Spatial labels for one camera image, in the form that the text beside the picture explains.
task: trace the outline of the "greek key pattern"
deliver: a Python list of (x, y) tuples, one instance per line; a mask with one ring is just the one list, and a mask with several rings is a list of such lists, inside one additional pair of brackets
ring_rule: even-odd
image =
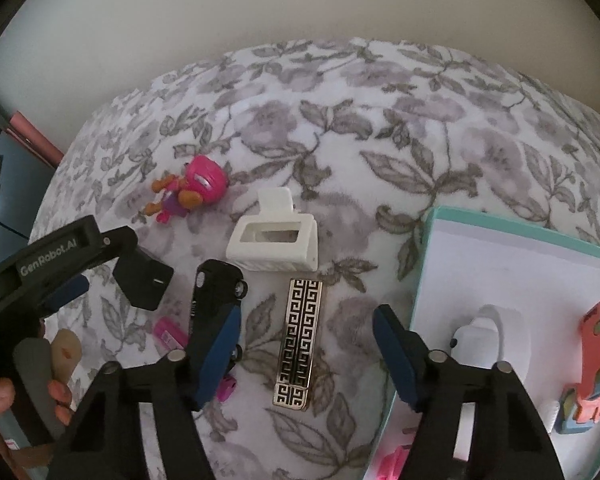
[(291, 280), (273, 396), (276, 406), (307, 407), (321, 295), (322, 282)]

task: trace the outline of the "floral fabric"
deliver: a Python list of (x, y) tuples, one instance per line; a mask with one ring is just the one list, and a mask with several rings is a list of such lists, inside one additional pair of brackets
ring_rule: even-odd
[[(168, 225), (145, 218), (151, 181), (200, 153), (224, 166), (227, 195)], [(360, 39), (239, 50), (115, 98), (63, 159), (32, 238), (93, 214), (101, 230), (131, 225), (175, 274), (147, 313), (130, 307), (105, 264), (86, 273), (88, 294), (47, 321), (49, 337), (69, 327), (82, 341), (77, 400), (105, 361), (159, 357), (153, 323), (186, 325), (196, 267), (224, 256), (264, 186), (289, 186), (318, 221), (326, 292), (310, 406), (271, 402), (289, 275), (247, 272), (237, 390), (196, 423), (219, 479), (357, 479), (392, 396), (370, 316), (389, 303), (407, 317), (427, 211), (483, 210), (600, 245), (600, 116), (457, 50)], [(161, 479), (143, 413), (149, 468)]]

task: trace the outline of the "pink helmet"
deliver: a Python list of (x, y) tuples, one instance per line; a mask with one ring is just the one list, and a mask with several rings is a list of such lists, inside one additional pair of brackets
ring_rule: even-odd
[(228, 186), (222, 168), (204, 155), (196, 155), (185, 170), (187, 189), (200, 193), (205, 203), (217, 202)]

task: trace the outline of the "white plastic device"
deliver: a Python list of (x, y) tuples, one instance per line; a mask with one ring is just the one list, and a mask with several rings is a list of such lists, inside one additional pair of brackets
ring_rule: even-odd
[(294, 211), (286, 187), (258, 190), (260, 212), (244, 215), (226, 248), (226, 259), (245, 270), (318, 270), (318, 224)]
[[(517, 310), (486, 304), (471, 323), (456, 330), (452, 342), (451, 357), (460, 364), (491, 368), (498, 361), (507, 361), (520, 382), (525, 382), (531, 361), (531, 336), (525, 318)], [(454, 458), (469, 458), (474, 418), (475, 404), (463, 404)]]

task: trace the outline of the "white wall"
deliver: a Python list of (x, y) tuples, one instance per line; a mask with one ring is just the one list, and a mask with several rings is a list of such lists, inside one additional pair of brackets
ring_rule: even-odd
[(0, 102), (65, 150), (95, 108), (163, 72), (346, 36), (460, 48), (600, 112), (600, 22), (583, 0), (29, 0), (0, 39)]

